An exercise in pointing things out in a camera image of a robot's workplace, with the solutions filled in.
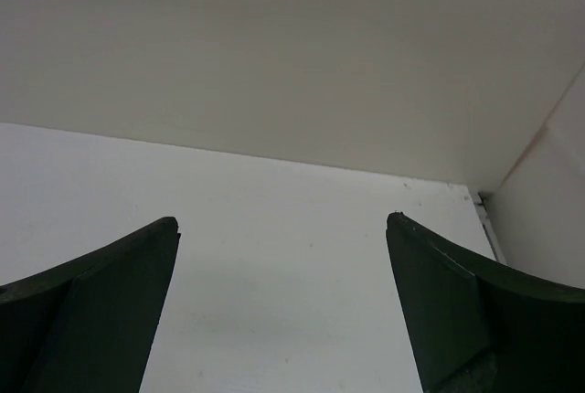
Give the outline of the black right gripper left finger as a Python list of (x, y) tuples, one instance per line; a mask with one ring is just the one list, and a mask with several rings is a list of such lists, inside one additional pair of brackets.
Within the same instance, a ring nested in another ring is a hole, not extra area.
[(137, 392), (176, 264), (165, 217), (1, 288), (4, 392)]

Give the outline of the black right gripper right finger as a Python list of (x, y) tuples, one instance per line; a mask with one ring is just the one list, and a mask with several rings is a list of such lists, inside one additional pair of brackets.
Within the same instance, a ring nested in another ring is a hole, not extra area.
[(399, 212), (386, 236), (423, 391), (583, 391), (582, 289), (487, 259)]

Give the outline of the aluminium rail right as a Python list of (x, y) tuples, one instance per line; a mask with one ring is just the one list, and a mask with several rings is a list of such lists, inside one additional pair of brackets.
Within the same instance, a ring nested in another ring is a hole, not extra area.
[(489, 218), (484, 198), (477, 192), (472, 192), (471, 196), (473, 199), (474, 207), (476, 209), (476, 213), (484, 229), (485, 236), (487, 237), (491, 250), (495, 256), (495, 260), (498, 261), (499, 263), (506, 265), (507, 260), (500, 247), (491, 219)]

